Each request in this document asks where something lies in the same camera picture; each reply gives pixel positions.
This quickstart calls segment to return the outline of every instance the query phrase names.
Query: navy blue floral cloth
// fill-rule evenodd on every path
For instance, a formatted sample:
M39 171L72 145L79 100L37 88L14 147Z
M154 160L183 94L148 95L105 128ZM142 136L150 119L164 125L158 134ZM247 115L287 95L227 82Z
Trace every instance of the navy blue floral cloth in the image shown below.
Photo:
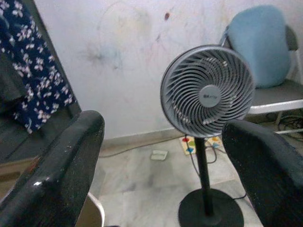
M8 55L26 87L27 95L12 115L29 133L76 101L21 1L0 0L0 51Z

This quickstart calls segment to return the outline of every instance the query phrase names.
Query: fan base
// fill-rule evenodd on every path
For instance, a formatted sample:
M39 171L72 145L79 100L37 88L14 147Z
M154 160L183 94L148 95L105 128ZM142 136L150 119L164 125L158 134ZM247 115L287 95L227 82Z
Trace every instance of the fan base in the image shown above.
M222 191L211 189L214 214L205 214L202 189L188 194L180 203L179 223L181 227L243 227L242 211L235 200Z

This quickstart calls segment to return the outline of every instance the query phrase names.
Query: grey fan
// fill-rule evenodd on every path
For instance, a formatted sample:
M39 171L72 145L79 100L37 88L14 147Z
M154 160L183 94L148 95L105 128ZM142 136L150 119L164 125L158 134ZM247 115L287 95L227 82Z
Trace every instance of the grey fan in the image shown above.
M178 56L164 73L160 98L168 121L195 137L202 188L188 194L179 207L182 227L242 227L242 212L227 194L210 189L204 138L221 134L225 122L242 119L254 96L245 60L216 45L193 48Z

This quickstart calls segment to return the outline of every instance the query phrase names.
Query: blue cushion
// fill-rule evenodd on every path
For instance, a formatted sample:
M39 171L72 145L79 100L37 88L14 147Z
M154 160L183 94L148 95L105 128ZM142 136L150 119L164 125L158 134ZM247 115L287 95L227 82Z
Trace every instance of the blue cushion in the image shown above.
M290 69L285 21L273 6L258 6L237 14L227 35L235 51L250 65L256 87L277 86Z

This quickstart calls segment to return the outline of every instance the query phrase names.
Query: fan logo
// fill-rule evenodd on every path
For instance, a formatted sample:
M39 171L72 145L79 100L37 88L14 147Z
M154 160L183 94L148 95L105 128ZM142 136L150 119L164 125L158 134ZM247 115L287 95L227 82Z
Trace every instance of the fan logo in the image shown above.
M213 98L213 99L217 99L218 96L203 95L203 98Z

